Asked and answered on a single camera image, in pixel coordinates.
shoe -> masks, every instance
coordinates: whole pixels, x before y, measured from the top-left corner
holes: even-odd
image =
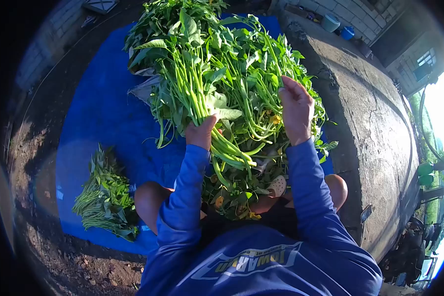
[[[272,196],[270,194],[270,197],[272,198],[282,196],[284,191],[286,190],[286,179],[282,175],[279,175],[273,181],[271,181],[270,186],[268,186],[267,190],[274,192],[275,196]]]

knee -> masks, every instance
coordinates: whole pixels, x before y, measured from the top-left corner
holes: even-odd
[[[161,185],[154,181],[147,181],[138,186],[135,191],[135,206],[148,199],[153,199],[160,192]]]
[[[327,175],[324,179],[331,191],[331,197],[334,204],[342,205],[347,199],[347,183],[341,176],[336,174]]]

vegetable pile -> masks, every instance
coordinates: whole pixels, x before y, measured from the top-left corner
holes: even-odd
[[[229,219],[256,219],[249,204],[269,193],[266,188],[275,177],[287,173],[281,75],[301,82],[314,98],[312,135],[324,154],[320,161],[337,146],[320,140],[327,116],[311,87],[313,76],[300,63],[304,57],[291,51],[284,35],[273,39],[253,15],[219,20],[222,0],[156,0],[143,7],[124,50],[132,73],[153,69],[163,77],[151,100],[160,123],[157,146],[184,136],[191,121],[198,126],[218,112],[211,145],[215,174],[205,178],[202,199]],[[232,23],[249,30],[225,27]]]
[[[139,218],[128,193],[128,179],[121,175],[121,170],[112,149],[104,151],[99,144],[89,163],[90,178],[76,197],[72,211],[82,216],[86,230],[100,227],[134,241]]]

cracked concrete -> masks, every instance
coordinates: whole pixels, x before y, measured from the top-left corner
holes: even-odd
[[[293,49],[306,59],[313,87],[330,120],[329,140],[339,141],[331,153],[334,171],[346,180],[349,196],[340,218],[357,243],[379,261],[417,204],[418,155],[402,99],[386,70],[366,59],[354,44],[320,25],[274,9]],[[360,214],[369,204],[365,223]]]

blue long sleeve shirt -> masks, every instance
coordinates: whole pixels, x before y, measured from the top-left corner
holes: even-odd
[[[138,295],[377,295],[381,271],[335,213],[312,141],[286,150],[302,241],[262,225],[221,234],[203,250],[199,210],[209,152],[186,154],[177,188],[161,205],[159,248]]]

